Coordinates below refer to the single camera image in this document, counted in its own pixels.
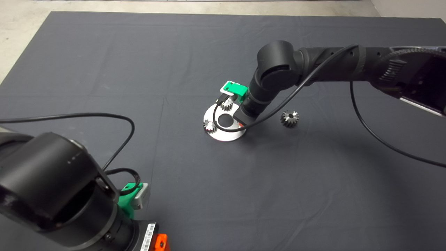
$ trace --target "silver gear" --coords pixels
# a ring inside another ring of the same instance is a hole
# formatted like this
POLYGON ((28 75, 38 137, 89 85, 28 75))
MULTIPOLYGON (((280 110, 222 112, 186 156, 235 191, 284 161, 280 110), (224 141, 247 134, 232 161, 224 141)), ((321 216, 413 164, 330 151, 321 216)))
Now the silver gear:
POLYGON ((207 119, 203 122, 203 128, 206 132, 210 134, 217 130, 217 127, 214 125, 214 123, 207 119))
POLYGON ((232 109, 233 103, 234 103, 234 101, 232 101, 232 99, 228 98, 226 101, 223 102, 223 104, 221 104, 220 108, 225 112, 230 111, 232 109))
POLYGON ((286 110, 280 116, 280 122, 286 127, 295 127, 299 122, 299 114, 296 111, 286 110))

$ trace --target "white disc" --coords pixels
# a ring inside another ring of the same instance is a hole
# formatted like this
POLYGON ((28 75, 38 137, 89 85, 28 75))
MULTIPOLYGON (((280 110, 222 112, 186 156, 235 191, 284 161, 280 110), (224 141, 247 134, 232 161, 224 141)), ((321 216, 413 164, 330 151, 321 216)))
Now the white disc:
MULTIPOLYGON (((214 113, 214 109, 215 109, 216 105, 217 104, 214 104, 211 107, 209 107, 209 109, 204 114, 203 121, 205 121, 205 120, 213 121, 212 114, 214 113)), ((217 124, 223 128, 226 128, 226 129, 240 128, 241 126, 239 125, 238 121, 236 121, 235 119, 233 119, 234 122, 232 123, 232 125, 230 127, 225 127, 225 126, 222 126, 221 124, 219 124, 220 116, 222 116, 223 114, 228 114, 232 117, 238 108, 239 108, 239 106, 237 104, 233 104, 232 109, 229 111, 224 111, 223 109, 221 109, 221 107, 218 107, 215 112, 215 120, 217 121, 217 124)), ((215 138, 216 140, 228 142, 228 141, 233 141, 233 140, 240 138, 245 132, 246 132, 246 130, 230 133, 230 132, 222 131, 217 128, 215 132, 207 133, 207 134, 209 134, 211 137, 215 138)))

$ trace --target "green 3d-printed part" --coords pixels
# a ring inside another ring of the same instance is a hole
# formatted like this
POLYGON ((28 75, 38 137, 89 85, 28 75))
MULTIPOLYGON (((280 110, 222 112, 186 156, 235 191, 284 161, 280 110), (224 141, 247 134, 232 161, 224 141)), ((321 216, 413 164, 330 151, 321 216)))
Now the green 3d-printed part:
POLYGON ((246 92, 248 92, 248 87, 232 81, 227 81, 223 89, 227 92, 236 94, 239 97, 238 100, 240 103, 243 102, 246 92))
MULTIPOLYGON (((132 200, 135 198, 135 196, 138 194, 138 192, 141 190, 142 188, 142 183, 139 184, 138 188, 135 189, 132 193, 127 194, 127 195, 122 195, 119 197, 119 201, 118 201, 118 206, 120 208, 122 208, 122 210, 124 211, 124 213, 130 218, 133 219, 133 217, 135 216, 135 210, 132 208, 132 206, 130 205, 130 203, 132 202, 132 200)), ((129 190, 132 189, 135 186, 135 183, 128 183, 127 185, 125 185, 124 189, 122 189, 123 191, 125 190, 129 190)))

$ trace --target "gray tablecloth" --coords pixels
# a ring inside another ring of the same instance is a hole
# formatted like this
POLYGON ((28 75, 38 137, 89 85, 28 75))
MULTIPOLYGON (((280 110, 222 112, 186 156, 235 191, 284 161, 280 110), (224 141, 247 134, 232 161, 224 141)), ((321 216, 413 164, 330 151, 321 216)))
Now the gray tablecloth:
MULTIPOLYGON (((136 122, 113 162, 152 195, 139 219, 173 251, 445 250, 446 170, 385 148, 356 118, 347 83, 315 83, 240 140, 202 129, 227 80, 247 84, 273 40, 314 46, 446 45, 440 19, 51 13, 0 85, 0 117, 111 112, 136 122)), ((446 162, 446 121, 357 83, 370 126, 413 154, 446 162)), ((288 91, 274 101, 278 104, 288 91)), ((104 164, 125 122, 77 118, 10 126, 53 131, 104 164)), ((113 177, 118 187, 131 178, 113 177)), ((2 250, 60 250, 0 217, 2 250)))

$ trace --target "barcode label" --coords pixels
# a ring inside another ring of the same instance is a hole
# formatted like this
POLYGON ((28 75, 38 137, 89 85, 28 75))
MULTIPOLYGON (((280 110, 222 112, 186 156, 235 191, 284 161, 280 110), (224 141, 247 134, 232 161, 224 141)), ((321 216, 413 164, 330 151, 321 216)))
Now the barcode label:
POLYGON ((150 242, 152 241, 153 231, 155 230, 155 224, 149 224, 144 235, 141 251, 149 251, 150 242))

